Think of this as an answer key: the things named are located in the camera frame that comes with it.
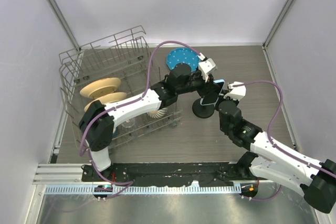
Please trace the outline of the black phone stand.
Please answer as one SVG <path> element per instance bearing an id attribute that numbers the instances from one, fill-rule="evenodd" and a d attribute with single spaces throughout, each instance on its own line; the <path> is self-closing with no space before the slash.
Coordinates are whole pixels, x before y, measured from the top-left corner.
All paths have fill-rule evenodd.
<path id="1" fill-rule="evenodd" d="M 215 111 L 214 105 L 201 105 L 201 100 L 197 99 L 192 104 L 192 111 L 194 115 L 201 119 L 210 118 Z"/>

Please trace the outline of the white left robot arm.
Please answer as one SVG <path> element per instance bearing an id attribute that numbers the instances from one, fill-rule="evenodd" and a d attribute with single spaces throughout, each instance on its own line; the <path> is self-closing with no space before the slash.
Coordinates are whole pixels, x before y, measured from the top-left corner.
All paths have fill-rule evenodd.
<path id="1" fill-rule="evenodd" d="M 89 149 L 94 176 L 102 182 L 111 177 L 108 147 L 117 126 L 141 114 L 167 108 L 185 93 L 197 92 L 208 105 L 214 104 L 224 83 L 223 79 L 215 80 L 212 74 L 199 69 L 192 71 L 189 65 L 179 63 L 163 80 L 139 95 L 106 105 L 93 102 L 79 122 L 79 128 L 82 132 L 80 147 L 86 144 Z"/>

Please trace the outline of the phone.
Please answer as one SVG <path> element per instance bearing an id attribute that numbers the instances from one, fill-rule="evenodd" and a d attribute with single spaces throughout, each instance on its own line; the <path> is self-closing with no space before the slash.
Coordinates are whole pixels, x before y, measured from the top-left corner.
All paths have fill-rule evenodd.
<path id="1" fill-rule="evenodd" d="M 219 94 L 223 90 L 224 84 L 224 79 L 214 80 L 212 83 L 209 83 L 205 95 L 200 100 L 200 104 L 203 106 L 214 105 L 219 98 Z"/>

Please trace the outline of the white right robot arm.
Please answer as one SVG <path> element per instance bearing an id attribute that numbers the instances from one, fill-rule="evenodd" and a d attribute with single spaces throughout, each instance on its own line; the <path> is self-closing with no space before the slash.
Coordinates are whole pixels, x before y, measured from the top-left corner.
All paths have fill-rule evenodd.
<path id="1" fill-rule="evenodd" d="M 237 104 L 233 99 L 221 98 L 216 110 L 220 130 L 247 150 L 237 166 L 239 177 L 271 180 L 302 196 L 314 209 L 329 214 L 335 205 L 335 162 L 322 162 L 269 138 L 267 132 L 243 118 Z"/>

